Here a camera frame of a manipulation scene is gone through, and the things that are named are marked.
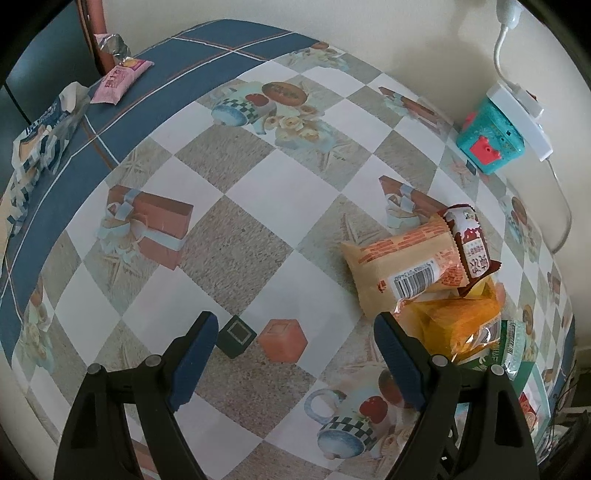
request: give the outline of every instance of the teapot handle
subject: teapot handle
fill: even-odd
[[[329,388],[321,388],[320,390],[316,390],[315,392],[312,392],[310,394],[310,396],[308,396],[308,398],[306,399],[306,402],[304,403],[304,411],[311,419],[317,421],[318,423],[321,423],[322,425],[325,425],[328,422],[330,422],[333,417],[332,416],[323,417],[321,415],[318,415],[312,409],[312,400],[314,400],[318,395],[328,395],[329,397],[331,397],[335,401],[335,405],[340,405],[342,400],[334,391],[332,391]]]

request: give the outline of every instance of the silver screw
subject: silver screw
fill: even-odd
[[[491,372],[493,372],[495,375],[498,375],[499,377],[501,377],[505,373],[505,369],[503,367],[501,367],[500,365],[492,365]]]
[[[433,355],[431,361],[438,367],[445,367],[448,360],[443,355]]]
[[[159,355],[150,355],[145,360],[145,363],[148,367],[157,367],[161,361],[162,361],[162,357],[160,357]]]
[[[100,372],[101,366],[99,364],[90,364],[88,366],[88,368],[86,369],[86,371],[90,374],[90,375],[96,375],[98,372]]]

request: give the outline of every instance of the turquoise plastic box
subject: turquoise plastic box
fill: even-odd
[[[456,145],[486,174],[523,155],[523,137],[497,106],[486,98],[477,112],[471,113]]]

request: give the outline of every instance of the orange block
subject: orange block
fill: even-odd
[[[297,320],[271,320],[257,341],[271,362],[296,363],[308,340]]]

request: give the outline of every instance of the green cube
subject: green cube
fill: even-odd
[[[244,353],[256,332],[251,329],[238,315],[234,315],[217,335],[217,347],[230,358]]]

